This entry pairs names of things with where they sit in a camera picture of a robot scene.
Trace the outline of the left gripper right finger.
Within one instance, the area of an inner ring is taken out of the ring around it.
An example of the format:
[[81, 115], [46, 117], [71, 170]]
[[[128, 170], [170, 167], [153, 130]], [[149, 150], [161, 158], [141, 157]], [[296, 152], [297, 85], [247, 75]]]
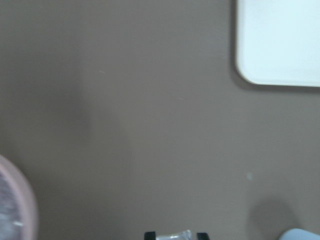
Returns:
[[206, 232], [198, 232], [196, 234], [197, 240], [209, 240], [209, 235]]

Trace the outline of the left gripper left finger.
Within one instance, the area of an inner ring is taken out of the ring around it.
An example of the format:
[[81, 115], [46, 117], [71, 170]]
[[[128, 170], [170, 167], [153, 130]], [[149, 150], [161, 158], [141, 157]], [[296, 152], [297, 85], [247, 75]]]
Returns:
[[156, 240], [156, 232], [155, 231], [145, 232], [144, 240]]

